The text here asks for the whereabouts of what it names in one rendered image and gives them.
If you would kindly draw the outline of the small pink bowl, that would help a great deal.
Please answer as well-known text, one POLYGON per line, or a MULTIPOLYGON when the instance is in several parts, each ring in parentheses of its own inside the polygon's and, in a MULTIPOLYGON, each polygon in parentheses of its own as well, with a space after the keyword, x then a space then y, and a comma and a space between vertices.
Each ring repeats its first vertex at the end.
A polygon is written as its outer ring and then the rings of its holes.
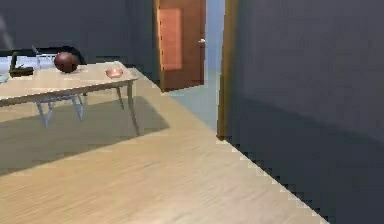
POLYGON ((108 69, 106 71, 106 76, 114 79, 114 78, 120 78, 123 75, 123 70, 121 68, 113 68, 113 69, 108 69))

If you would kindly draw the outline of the dark red ball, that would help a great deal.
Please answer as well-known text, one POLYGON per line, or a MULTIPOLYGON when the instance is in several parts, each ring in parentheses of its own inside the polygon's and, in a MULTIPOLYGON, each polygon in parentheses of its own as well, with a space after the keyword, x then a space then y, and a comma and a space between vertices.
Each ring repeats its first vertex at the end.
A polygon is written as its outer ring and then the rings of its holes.
POLYGON ((79 61, 74 54, 60 52, 54 58, 54 65, 61 72, 71 73, 77 69, 79 61))

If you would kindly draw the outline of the black laptop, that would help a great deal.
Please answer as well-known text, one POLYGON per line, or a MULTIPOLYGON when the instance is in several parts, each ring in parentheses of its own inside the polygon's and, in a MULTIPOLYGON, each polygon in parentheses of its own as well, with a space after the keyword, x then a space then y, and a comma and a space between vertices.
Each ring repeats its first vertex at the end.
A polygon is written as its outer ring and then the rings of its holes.
POLYGON ((17 56, 18 56, 17 52, 14 52, 11 56, 11 64, 10 64, 10 68, 9 68, 10 76, 12 78, 14 78, 14 77, 23 77, 23 76, 32 75, 34 72, 33 67, 22 67, 22 66, 17 67, 16 66, 17 56))

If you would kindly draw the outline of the pale blue chair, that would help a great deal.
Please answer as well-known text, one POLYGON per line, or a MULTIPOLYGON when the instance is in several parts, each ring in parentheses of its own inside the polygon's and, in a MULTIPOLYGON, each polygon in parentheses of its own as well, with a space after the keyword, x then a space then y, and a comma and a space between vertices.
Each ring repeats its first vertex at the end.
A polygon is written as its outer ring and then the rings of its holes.
MULTIPOLYGON (((54 58, 57 54, 40 54, 37 52, 36 57, 37 57, 38 66, 41 65, 41 59, 43 57, 50 58, 51 61, 54 61, 54 58)), ((51 119, 51 116, 53 114, 53 104, 56 102, 65 101, 65 100, 70 100, 72 102, 72 105, 77 117, 79 118, 79 120, 83 119, 84 105, 79 94, 69 94, 69 95, 63 95, 58 97, 45 98, 35 102, 37 109, 39 111, 42 124, 45 127, 48 126, 48 122, 51 119)))

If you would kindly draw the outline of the brown wooden room door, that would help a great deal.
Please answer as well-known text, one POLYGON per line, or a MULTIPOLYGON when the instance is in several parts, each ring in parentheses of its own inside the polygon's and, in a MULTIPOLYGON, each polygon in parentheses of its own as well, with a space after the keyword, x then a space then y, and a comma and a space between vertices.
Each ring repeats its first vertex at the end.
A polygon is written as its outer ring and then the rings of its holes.
POLYGON ((204 84, 206 0, 154 0, 163 92, 204 84))

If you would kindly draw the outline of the pale wooden table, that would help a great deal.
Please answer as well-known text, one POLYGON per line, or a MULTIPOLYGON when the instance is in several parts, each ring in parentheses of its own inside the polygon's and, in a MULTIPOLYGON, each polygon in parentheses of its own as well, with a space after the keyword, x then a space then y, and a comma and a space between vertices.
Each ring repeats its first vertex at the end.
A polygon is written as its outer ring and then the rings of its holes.
POLYGON ((120 87, 126 86, 131 119, 136 134, 139 134, 132 96, 132 85, 138 79, 137 73, 137 69, 127 68, 119 61, 80 65, 69 74, 56 68, 35 70, 32 76, 9 78, 6 83, 0 84, 0 107, 112 88, 117 90, 121 107, 124 107, 120 87), (123 75, 114 79, 107 77, 106 71, 113 68, 121 68, 123 75))

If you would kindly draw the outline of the brown wooden door frame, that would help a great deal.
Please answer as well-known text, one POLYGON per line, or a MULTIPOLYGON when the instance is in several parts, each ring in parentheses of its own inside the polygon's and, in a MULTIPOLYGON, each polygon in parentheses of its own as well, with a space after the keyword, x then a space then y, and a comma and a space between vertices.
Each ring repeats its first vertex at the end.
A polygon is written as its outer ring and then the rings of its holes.
POLYGON ((227 137, 228 113, 230 103, 231 76, 233 70, 234 43, 236 39, 236 20, 239 0, 225 0, 222 60, 217 119, 217 138, 227 137))

